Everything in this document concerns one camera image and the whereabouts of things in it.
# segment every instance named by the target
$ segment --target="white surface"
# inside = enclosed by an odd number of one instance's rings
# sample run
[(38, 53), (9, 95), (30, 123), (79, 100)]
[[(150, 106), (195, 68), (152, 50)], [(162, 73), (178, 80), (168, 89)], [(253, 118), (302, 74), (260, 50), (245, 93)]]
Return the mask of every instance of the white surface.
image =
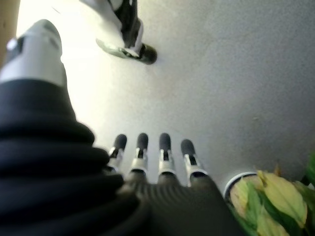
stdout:
[(89, 29), (22, 0), (19, 32), (48, 18), (63, 39), (71, 100), (80, 121), (110, 148), (128, 136), (128, 170), (137, 135), (149, 135), (150, 179), (158, 173), (158, 138), (168, 132), (182, 182), (180, 142), (190, 138), (223, 190), (252, 169), (299, 178), (315, 144), (315, 2), (312, 0), (140, 0), (144, 42), (154, 65), (115, 58)]

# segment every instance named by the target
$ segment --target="robotic finger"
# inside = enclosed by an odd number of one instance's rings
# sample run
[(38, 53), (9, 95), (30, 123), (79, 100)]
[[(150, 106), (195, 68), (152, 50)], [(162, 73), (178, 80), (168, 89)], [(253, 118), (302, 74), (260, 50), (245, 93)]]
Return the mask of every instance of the robotic finger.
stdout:
[(213, 181), (202, 167), (192, 141), (183, 140), (181, 147), (188, 176), (188, 186), (203, 188), (212, 185)]
[(158, 184), (178, 185), (179, 181), (176, 177), (174, 160), (171, 151), (171, 138), (168, 134), (163, 133), (159, 138), (159, 170)]
[(125, 147), (127, 144), (127, 137), (120, 134), (115, 139), (113, 147), (109, 151), (109, 162), (105, 168), (106, 172), (117, 173), (119, 166), (124, 156)]
[(147, 182), (148, 175), (148, 149), (149, 137), (142, 133), (138, 136), (136, 155), (131, 164), (131, 170), (126, 177), (127, 182)]

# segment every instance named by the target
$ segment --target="robotic arm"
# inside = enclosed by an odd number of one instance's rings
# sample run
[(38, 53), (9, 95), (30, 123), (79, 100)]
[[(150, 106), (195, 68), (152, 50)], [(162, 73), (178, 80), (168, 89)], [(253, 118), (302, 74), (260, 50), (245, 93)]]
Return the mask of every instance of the robotic arm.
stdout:
[(160, 138), (159, 180), (146, 176), (148, 136), (129, 174), (118, 174), (126, 136), (110, 155), (78, 123), (61, 63), (62, 44), (42, 20), (7, 46), (0, 73), (0, 235), (240, 236), (193, 144), (182, 142), (190, 186), (176, 177), (171, 140)]

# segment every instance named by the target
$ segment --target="potted plant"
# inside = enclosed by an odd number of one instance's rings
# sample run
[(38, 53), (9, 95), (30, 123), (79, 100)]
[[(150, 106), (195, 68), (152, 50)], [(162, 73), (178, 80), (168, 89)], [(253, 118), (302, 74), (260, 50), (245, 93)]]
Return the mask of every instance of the potted plant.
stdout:
[(279, 168), (274, 173), (246, 173), (230, 183), (225, 197), (248, 236), (314, 236), (315, 154), (306, 179), (310, 184), (290, 182), (280, 176)]

